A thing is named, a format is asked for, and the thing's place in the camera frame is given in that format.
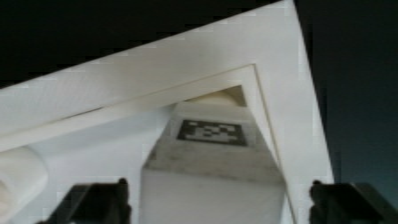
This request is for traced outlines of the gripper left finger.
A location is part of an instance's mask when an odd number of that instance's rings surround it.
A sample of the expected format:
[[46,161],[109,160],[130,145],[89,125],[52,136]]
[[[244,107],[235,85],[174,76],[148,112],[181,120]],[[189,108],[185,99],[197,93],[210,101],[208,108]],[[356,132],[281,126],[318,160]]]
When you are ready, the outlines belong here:
[[130,224],[128,181],[78,184],[71,187],[59,206],[38,224]]

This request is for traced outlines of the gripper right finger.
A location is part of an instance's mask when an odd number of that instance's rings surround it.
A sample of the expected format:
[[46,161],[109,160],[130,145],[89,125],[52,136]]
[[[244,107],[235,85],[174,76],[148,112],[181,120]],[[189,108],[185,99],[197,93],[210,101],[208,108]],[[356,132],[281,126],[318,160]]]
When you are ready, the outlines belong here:
[[368,183],[313,182],[309,224],[398,224],[398,210]]

